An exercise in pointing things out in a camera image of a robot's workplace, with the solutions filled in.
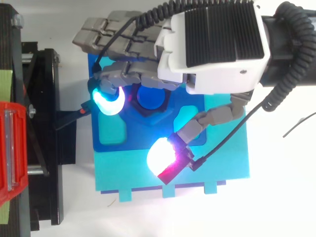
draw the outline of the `screw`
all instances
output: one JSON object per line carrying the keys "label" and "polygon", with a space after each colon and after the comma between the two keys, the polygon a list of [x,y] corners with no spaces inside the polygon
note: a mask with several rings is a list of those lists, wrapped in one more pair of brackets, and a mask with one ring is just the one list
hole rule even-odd
{"label": "screw", "polygon": [[21,14],[15,14],[12,19],[12,25],[17,29],[22,29],[24,27],[24,19]]}
{"label": "screw", "polygon": [[54,56],[54,62],[59,64],[60,63],[60,55],[59,54],[55,54]]}
{"label": "screw", "polygon": [[36,109],[32,104],[29,105],[29,117],[32,119],[34,115],[36,114]]}

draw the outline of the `coiled black cable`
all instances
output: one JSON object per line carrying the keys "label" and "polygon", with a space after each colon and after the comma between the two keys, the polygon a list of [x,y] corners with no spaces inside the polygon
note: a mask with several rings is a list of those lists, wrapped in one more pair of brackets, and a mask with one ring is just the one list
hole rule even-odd
{"label": "coiled black cable", "polygon": [[174,14],[229,1],[230,0],[170,0],[138,16],[136,18],[136,28],[139,31],[143,31],[160,21],[170,18]]}
{"label": "coiled black cable", "polygon": [[316,56],[316,31],[302,7],[297,7],[286,1],[277,8],[275,17],[284,19],[301,41],[302,46],[299,48],[288,73],[264,99],[262,108],[267,112],[274,111],[306,76]]}

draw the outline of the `white table surface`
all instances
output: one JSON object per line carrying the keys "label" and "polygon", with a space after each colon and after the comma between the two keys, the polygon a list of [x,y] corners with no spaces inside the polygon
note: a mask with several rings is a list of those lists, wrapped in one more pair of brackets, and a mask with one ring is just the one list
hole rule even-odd
{"label": "white table surface", "polygon": [[[7,0],[23,14],[23,41],[61,55],[60,107],[77,110],[89,99],[87,55],[72,39],[89,16],[112,10],[147,11],[160,0]],[[258,0],[272,15],[281,0]],[[312,0],[292,0],[316,9]],[[270,91],[256,89],[247,110]],[[228,181],[218,194],[203,188],[177,189],[176,198],[161,191],[134,192],[133,201],[95,192],[91,117],[78,121],[77,163],[63,166],[64,221],[40,222],[33,237],[208,237],[316,236],[316,117],[282,135],[300,118],[316,111],[316,88],[295,89],[273,113],[257,112],[247,123],[251,178]]]}

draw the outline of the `red container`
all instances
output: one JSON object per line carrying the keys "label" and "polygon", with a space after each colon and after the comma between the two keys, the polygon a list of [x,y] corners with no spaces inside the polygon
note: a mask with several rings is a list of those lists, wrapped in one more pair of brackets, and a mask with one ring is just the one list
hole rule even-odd
{"label": "red container", "polygon": [[26,109],[0,102],[0,206],[27,185]]}

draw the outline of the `green tape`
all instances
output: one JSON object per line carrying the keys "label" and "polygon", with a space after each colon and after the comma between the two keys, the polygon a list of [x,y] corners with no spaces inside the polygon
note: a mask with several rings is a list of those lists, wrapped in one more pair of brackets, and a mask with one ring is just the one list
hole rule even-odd
{"label": "green tape", "polygon": [[7,225],[9,222],[10,202],[5,202],[0,207],[0,225]]}
{"label": "green tape", "polygon": [[[12,70],[0,70],[0,101],[10,102],[12,84]],[[0,206],[0,224],[8,224],[10,202]]]}
{"label": "green tape", "polygon": [[0,70],[0,101],[10,101],[12,70]]}

